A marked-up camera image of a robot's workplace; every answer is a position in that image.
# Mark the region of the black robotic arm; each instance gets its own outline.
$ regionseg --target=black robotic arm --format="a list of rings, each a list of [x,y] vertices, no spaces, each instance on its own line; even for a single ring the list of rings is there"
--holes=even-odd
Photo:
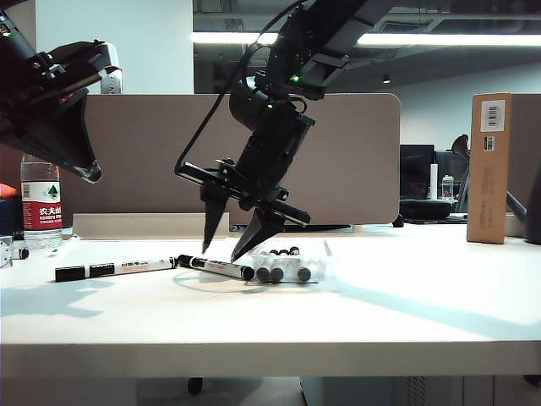
[[[101,170],[85,125],[91,85],[118,69],[116,48],[75,42],[36,53],[0,0],[0,143],[29,152],[96,182]]]
[[[392,7],[388,0],[302,1],[288,17],[270,50],[266,70],[255,75],[255,87],[239,76],[231,86],[229,107],[237,121],[253,131],[238,161],[220,160],[216,169],[202,169],[179,158],[175,174],[200,185],[205,202],[205,240],[209,246],[229,197],[241,209],[255,207],[250,224],[232,252],[232,261],[276,233],[285,221],[307,225],[310,216],[285,203],[289,192],[278,184],[315,121],[304,115],[306,103],[318,100],[345,68],[347,52]],[[257,50],[253,45],[249,52]],[[301,101],[299,111],[295,102]]]

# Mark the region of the clear plastic container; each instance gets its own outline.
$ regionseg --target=clear plastic container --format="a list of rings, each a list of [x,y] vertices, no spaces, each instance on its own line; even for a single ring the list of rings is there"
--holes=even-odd
[[[58,167],[30,154],[20,162],[25,243],[28,248],[58,247],[62,243]]]
[[[441,179],[441,199],[453,200],[455,199],[454,192],[455,179],[451,175],[445,175]]]

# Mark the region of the table surface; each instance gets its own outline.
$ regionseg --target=table surface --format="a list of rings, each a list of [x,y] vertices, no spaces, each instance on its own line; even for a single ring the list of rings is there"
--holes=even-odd
[[[227,260],[236,238],[207,255]],[[184,268],[55,283],[56,266],[179,254],[200,240],[70,240],[0,270],[4,377],[541,373],[541,247],[463,225],[288,234],[328,256],[314,284]]]

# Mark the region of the background desk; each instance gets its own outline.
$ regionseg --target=background desk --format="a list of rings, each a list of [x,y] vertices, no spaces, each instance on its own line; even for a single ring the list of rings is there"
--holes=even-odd
[[[252,286],[179,268],[51,283],[55,266],[194,253],[200,241],[73,242],[2,269],[3,377],[541,373],[541,247],[461,225],[275,238],[336,278]],[[226,259],[236,239],[215,241]]]

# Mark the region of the ceiling light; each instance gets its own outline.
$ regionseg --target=ceiling light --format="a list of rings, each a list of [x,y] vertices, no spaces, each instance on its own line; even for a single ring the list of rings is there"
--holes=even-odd
[[[541,36],[479,35],[479,34],[366,34],[357,41],[359,46],[466,46],[466,47],[541,47]]]
[[[258,37],[254,32],[194,32],[195,44],[250,44]],[[260,38],[264,45],[272,44],[277,33],[265,33]],[[541,47],[538,35],[478,35],[478,34],[365,34],[358,47],[392,46],[470,46],[470,47]]]

